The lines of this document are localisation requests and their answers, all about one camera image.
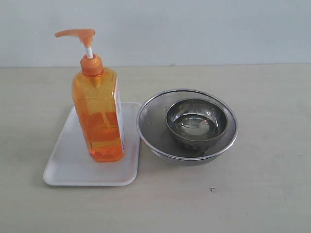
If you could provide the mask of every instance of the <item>pump nozzle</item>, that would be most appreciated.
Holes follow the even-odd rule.
[[[103,72],[102,60],[96,54],[93,54],[91,44],[93,36],[95,35],[94,29],[71,29],[55,33],[56,37],[61,36],[75,36],[80,39],[86,48],[86,56],[81,60],[82,73],[86,76],[97,76]]]

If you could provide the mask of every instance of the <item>white wall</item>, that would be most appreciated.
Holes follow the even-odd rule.
[[[72,28],[107,66],[309,63],[310,22],[310,0],[0,0],[0,66],[79,66]]]

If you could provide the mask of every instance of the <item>bottle label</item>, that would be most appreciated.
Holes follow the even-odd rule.
[[[115,89],[114,98],[115,98],[115,103],[116,103],[116,112],[117,112],[120,138],[121,138],[121,143],[122,143],[122,151],[124,153],[125,135],[124,135],[124,129],[123,129],[123,117],[122,117],[122,109],[121,109],[121,100],[120,100],[120,94],[119,94],[118,80],[116,82],[116,89]]]

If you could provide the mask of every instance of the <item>small steel bowl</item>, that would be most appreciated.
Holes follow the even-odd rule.
[[[223,137],[227,124],[226,114],[220,106],[205,99],[177,101],[166,113],[170,135],[191,150],[214,146]]]
[[[227,128],[223,137],[206,150],[187,150],[176,143],[166,126],[166,113],[177,101],[183,99],[204,99],[215,103],[227,117]],[[137,115],[137,130],[150,150],[163,160],[179,166],[198,166],[209,163],[227,151],[238,135],[238,122],[230,107],[208,93],[175,89],[161,92],[147,100]]]

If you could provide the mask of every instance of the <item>bowl rim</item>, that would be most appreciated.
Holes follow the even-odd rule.
[[[155,148],[153,145],[151,145],[147,139],[144,137],[144,135],[142,134],[141,130],[140,130],[140,127],[139,127],[139,118],[140,118],[140,115],[141,115],[141,112],[142,110],[144,109],[144,107],[152,100],[154,100],[155,98],[159,97],[159,96],[162,96],[164,94],[167,94],[167,93],[171,93],[171,92],[179,92],[179,91],[189,91],[189,92],[194,92],[194,93],[198,93],[198,94],[203,94],[205,96],[209,96],[209,97],[212,97],[214,98],[215,100],[219,101],[220,103],[222,103],[228,110],[229,112],[231,113],[231,115],[233,116],[233,119],[235,121],[235,133],[234,133],[234,136],[233,138],[231,139],[230,143],[228,143],[228,145],[224,148],[222,148],[220,151],[216,152],[216,153],[213,153],[213,154],[210,154],[210,155],[207,155],[207,156],[203,156],[203,157],[196,157],[196,158],[185,158],[185,157],[179,157],[179,156],[174,156],[174,155],[171,155],[171,154],[167,154],[165,152],[162,152],[160,151],[159,149]],[[234,112],[232,111],[232,109],[225,103],[223,102],[222,100],[220,100],[219,98],[215,97],[214,95],[212,94],[209,94],[209,93],[206,93],[206,92],[203,92],[203,91],[199,91],[199,90],[194,90],[194,89],[188,89],[188,88],[179,88],[179,89],[170,89],[170,90],[166,90],[166,91],[162,91],[154,96],[152,96],[151,98],[149,98],[148,100],[146,100],[144,102],[144,104],[142,104],[142,106],[140,107],[139,111],[138,111],[138,114],[137,114],[137,117],[136,117],[136,128],[137,128],[137,131],[141,137],[141,139],[144,141],[144,143],[151,149],[151,150],[154,150],[155,152],[161,154],[161,155],[164,155],[168,158],[173,158],[173,159],[177,159],[177,160],[183,160],[183,161],[199,161],[199,160],[205,160],[205,159],[209,159],[209,158],[212,158],[212,157],[215,157],[215,156],[218,156],[220,154],[222,154],[223,152],[225,152],[227,149],[229,149],[233,143],[235,142],[235,140],[237,139],[237,136],[238,136],[238,132],[239,132],[239,124],[238,124],[238,121],[237,121],[237,117],[235,116]]]
[[[168,113],[169,113],[169,111],[170,111],[176,104],[178,104],[178,103],[180,103],[180,102],[182,102],[182,101],[186,101],[186,100],[201,100],[202,102],[209,102],[209,103],[215,105],[216,107],[218,107],[218,108],[220,109],[220,111],[224,114],[225,120],[226,120],[226,122],[225,122],[225,128],[224,128],[224,130],[221,132],[221,134],[217,135],[216,137],[213,137],[213,138],[210,138],[210,139],[206,139],[206,140],[192,140],[192,139],[188,139],[188,138],[185,138],[185,137],[183,137],[183,136],[177,134],[177,133],[171,128],[171,126],[170,126],[169,123],[168,123],[168,119],[167,119],[167,118],[168,118]],[[173,103],[173,104],[168,108],[168,110],[166,111],[166,114],[165,114],[165,123],[166,123],[166,126],[169,128],[169,130],[170,130],[175,136],[177,136],[177,137],[179,137],[179,138],[185,139],[185,140],[187,140],[187,141],[189,141],[189,142],[210,142],[210,141],[215,140],[215,139],[217,139],[217,138],[220,138],[220,137],[222,137],[222,136],[224,135],[224,133],[225,133],[225,131],[226,131],[226,129],[227,129],[227,126],[228,126],[228,117],[227,117],[226,113],[224,112],[224,110],[223,110],[223,108],[222,108],[221,106],[219,106],[219,105],[216,104],[216,103],[211,102],[210,100],[205,100],[205,99],[203,99],[203,98],[185,98],[185,99],[176,101],[175,103]]]

